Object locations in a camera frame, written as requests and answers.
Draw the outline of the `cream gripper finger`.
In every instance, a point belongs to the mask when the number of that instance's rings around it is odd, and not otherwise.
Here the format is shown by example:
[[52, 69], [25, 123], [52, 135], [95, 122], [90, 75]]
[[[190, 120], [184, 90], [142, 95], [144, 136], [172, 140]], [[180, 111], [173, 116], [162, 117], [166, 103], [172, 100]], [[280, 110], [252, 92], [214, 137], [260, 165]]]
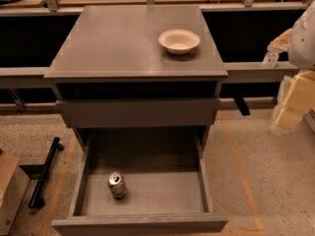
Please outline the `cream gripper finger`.
[[281, 82], [272, 115], [272, 131], [292, 131], [315, 106], [315, 72], [302, 71]]
[[277, 53], [287, 52], [290, 34], [291, 29], [287, 29], [286, 31], [284, 31], [282, 34], [280, 34], [269, 43], [267, 50]]

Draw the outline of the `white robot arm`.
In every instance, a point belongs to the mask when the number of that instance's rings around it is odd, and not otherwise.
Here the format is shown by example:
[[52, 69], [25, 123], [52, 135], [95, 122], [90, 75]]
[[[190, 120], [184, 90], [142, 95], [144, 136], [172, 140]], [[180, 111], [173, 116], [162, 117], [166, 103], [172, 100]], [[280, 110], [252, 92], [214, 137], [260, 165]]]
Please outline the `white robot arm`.
[[315, 1], [291, 29], [270, 42], [263, 66], [274, 68], [283, 52], [287, 53], [289, 63], [300, 72], [290, 81], [283, 80], [283, 92], [274, 111], [272, 126], [277, 134], [293, 130], [315, 106]]

